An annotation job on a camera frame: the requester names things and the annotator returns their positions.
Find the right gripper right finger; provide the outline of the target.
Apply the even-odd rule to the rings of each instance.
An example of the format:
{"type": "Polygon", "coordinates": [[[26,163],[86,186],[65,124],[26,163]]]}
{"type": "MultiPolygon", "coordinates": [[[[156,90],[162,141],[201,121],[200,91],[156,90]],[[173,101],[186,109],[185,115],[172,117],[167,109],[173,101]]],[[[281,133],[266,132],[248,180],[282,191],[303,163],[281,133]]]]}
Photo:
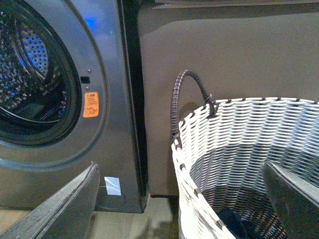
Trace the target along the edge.
{"type": "Polygon", "coordinates": [[[267,160],[263,166],[267,196],[288,238],[319,237],[319,188],[267,160]]]}

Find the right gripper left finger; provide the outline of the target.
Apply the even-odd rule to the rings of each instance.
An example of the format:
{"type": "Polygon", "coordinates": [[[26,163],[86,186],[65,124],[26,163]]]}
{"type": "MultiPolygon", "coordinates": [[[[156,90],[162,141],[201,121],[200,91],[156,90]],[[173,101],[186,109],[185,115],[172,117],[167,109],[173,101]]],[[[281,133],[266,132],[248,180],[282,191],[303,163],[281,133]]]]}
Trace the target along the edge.
{"type": "Polygon", "coordinates": [[[100,183],[96,163],[0,234],[2,239],[84,239],[100,183]]]}

